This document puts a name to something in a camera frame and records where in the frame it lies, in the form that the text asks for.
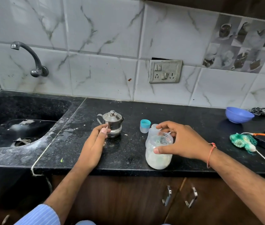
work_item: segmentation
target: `stainless steel kettle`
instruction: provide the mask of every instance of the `stainless steel kettle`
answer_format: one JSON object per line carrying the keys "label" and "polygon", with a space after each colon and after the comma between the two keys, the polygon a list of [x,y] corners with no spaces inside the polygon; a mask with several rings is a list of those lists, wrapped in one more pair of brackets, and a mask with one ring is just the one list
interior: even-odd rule
{"label": "stainless steel kettle", "polygon": [[121,116],[121,114],[116,113],[114,110],[111,110],[108,113],[97,114],[97,121],[102,125],[101,121],[98,119],[98,116],[101,116],[105,121],[105,124],[108,124],[108,129],[111,129],[111,132],[108,133],[108,138],[115,138],[121,133],[121,123],[125,118]]}

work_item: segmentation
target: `black granite countertop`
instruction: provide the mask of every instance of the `black granite countertop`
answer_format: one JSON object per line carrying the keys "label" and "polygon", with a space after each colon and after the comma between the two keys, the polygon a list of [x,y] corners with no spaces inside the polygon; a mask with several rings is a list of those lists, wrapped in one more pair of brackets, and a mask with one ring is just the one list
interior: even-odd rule
{"label": "black granite countertop", "polygon": [[[229,136],[236,132],[263,132],[265,117],[255,117],[242,125],[226,119],[225,109],[178,106],[131,101],[115,101],[93,98],[42,95],[19,92],[0,92],[5,95],[26,95],[58,98],[71,101],[69,110],[52,127],[46,136],[46,142],[33,148],[21,146],[16,150],[0,148],[0,167],[21,167],[31,169],[35,174],[67,174],[77,161],[85,140],[92,129],[99,125],[98,113],[110,110],[120,113],[125,120],[122,123],[121,136],[107,139],[98,166],[93,175],[118,176],[176,176],[176,177],[216,177],[206,164],[193,159],[174,155],[170,165],[164,170],[154,170],[145,159],[145,141],[147,134],[140,132],[140,120],[151,123],[171,120],[190,125],[208,142],[217,147],[252,171],[265,176],[265,160],[258,154],[249,154],[246,150],[232,145]],[[265,156],[265,149],[257,147]]]}

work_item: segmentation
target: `blue striped sleeve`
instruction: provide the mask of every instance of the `blue striped sleeve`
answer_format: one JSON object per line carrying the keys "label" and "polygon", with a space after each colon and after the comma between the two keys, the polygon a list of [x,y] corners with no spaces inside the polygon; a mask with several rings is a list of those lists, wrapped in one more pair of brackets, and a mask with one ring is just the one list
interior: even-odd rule
{"label": "blue striped sleeve", "polygon": [[14,225],[61,225],[61,223],[58,215],[51,207],[41,204]]}

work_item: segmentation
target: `kitchen sink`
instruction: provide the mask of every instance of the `kitchen sink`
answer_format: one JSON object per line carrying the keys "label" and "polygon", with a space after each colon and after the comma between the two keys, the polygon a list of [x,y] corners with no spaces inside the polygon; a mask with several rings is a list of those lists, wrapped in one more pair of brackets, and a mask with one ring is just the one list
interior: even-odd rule
{"label": "kitchen sink", "polygon": [[70,105],[70,101],[39,96],[0,97],[0,147],[18,147],[37,141]]}

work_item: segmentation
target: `steel switch plate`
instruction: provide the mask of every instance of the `steel switch plate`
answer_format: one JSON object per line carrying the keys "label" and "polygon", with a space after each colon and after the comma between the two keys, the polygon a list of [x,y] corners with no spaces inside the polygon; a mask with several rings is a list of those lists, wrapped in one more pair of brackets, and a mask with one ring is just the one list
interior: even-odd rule
{"label": "steel switch plate", "polygon": [[182,60],[150,60],[149,83],[179,83]]}

